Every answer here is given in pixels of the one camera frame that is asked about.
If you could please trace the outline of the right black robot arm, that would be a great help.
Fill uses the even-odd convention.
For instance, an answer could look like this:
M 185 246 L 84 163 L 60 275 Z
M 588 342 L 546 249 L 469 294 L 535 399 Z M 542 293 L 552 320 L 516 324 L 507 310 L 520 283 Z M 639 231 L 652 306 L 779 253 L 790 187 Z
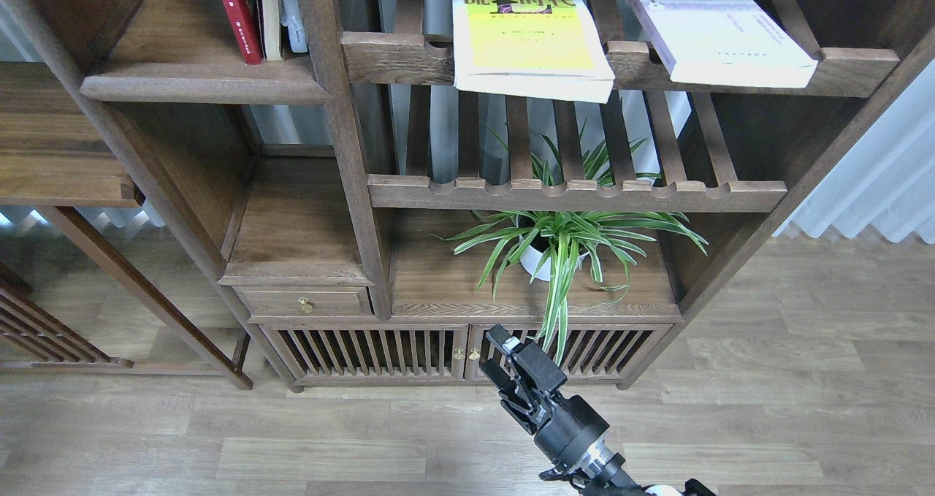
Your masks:
M 487 339 L 511 364 L 505 372 L 493 359 L 482 372 L 500 390 L 501 405 L 534 437 L 535 445 L 554 467 L 540 473 L 543 481 L 567 481 L 581 495 L 711 495 L 691 478 L 683 490 L 669 485 L 641 486 L 625 472 L 625 458 L 605 445 L 608 422 L 582 397 L 563 397 L 567 376 L 533 340 L 521 342 L 500 325 Z

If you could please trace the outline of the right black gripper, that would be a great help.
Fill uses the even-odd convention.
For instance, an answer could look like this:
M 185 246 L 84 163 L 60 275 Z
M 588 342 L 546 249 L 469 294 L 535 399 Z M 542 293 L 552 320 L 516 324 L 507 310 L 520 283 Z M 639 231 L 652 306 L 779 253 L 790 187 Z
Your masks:
M 610 424 L 582 397 L 562 397 L 559 387 L 567 376 L 535 342 L 523 343 L 495 325 L 487 340 L 511 364 L 514 376 L 496 362 L 482 362 L 482 373 L 497 387 L 500 404 L 535 446 L 563 475 L 597 475 L 611 460 L 605 446 Z M 529 400 L 535 400 L 532 409 Z

